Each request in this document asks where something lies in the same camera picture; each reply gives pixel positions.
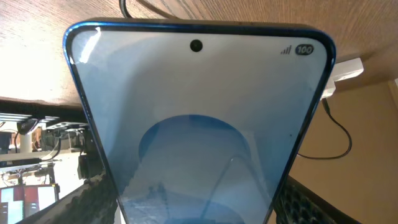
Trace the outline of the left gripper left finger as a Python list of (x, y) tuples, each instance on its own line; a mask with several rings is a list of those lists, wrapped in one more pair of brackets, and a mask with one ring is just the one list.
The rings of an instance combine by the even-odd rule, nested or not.
[(96, 175), (47, 208), (21, 220), (25, 224), (114, 223), (117, 195), (107, 174)]

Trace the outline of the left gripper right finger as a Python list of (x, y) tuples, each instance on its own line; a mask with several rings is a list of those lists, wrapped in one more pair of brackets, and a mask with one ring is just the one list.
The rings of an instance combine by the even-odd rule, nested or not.
[(288, 177), (274, 204), (277, 224), (357, 224), (358, 221)]

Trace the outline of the blue Galaxy smartphone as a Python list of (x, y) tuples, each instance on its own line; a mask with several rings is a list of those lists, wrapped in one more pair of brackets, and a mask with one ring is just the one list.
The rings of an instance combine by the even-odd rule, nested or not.
[(127, 223), (266, 223), (336, 59), (301, 24), (94, 18), (62, 47)]

